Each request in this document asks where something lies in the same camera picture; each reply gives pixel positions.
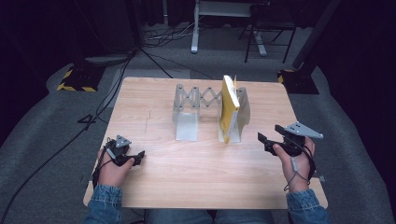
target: hand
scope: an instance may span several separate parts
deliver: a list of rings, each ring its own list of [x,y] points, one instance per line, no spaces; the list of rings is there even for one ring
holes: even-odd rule
[[[314,142],[306,137],[305,144],[309,150],[311,150],[312,156],[315,152]],[[285,152],[285,150],[278,144],[273,146],[276,155],[282,161],[283,174],[286,180],[289,182],[289,192],[296,192],[309,189],[308,187],[308,175],[310,170],[309,160],[304,153],[299,156],[294,157],[296,160],[298,174],[296,175],[293,170],[293,165],[291,163],[291,157]]]
[[[98,160],[101,155],[102,149],[98,152]],[[100,170],[98,184],[119,188],[125,179],[125,176],[128,174],[128,171],[132,168],[134,158],[129,159],[122,166],[118,166],[111,161],[110,156],[105,152],[101,165],[103,164],[105,165]]]

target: yellow book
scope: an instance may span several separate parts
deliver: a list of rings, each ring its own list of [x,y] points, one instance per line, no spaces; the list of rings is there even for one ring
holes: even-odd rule
[[[229,76],[224,76],[221,93],[222,109],[220,128],[224,143],[229,143],[239,110],[239,101],[236,96],[236,80],[233,81]]]

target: book stand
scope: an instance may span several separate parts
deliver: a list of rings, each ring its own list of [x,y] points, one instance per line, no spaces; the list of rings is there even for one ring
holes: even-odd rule
[[[230,142],[241,142],[242,130],[250,121],[250,105],[246,88],[239,88],[236,95],[240,107]],[[211,87],[208,87],[204,92],[200,93],[199,87],[193,87],[189,92],[186,92],[182,84],[177,84],[172,116],[176,127],[176,140],[197,141],[201,104],[205,107],[210,107],[211,105],[218,107],[219,124],[221,117],[221,91],[215,93]],[[219,141],[224,142],[220,126]]]

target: denim sleeve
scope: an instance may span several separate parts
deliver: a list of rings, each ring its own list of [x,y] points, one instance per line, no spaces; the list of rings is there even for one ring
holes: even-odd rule
[[[329,223],[327,211],[320,206],[312,189],[286,195],[291,219],[299,223]]]
[[[84,223],[121,223],[122,191],[119,188],[98,185],[93,191]]]

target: book cover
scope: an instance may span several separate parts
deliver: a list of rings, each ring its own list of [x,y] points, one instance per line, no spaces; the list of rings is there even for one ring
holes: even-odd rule
[[[224,143],[230,142],[231,132],[236,123],[239,101],[236,96],[236,80],[232,80],[230,76],[224,76],[221,86],[222,93],[222,109],[220,118],[220,128],[224,139]]]

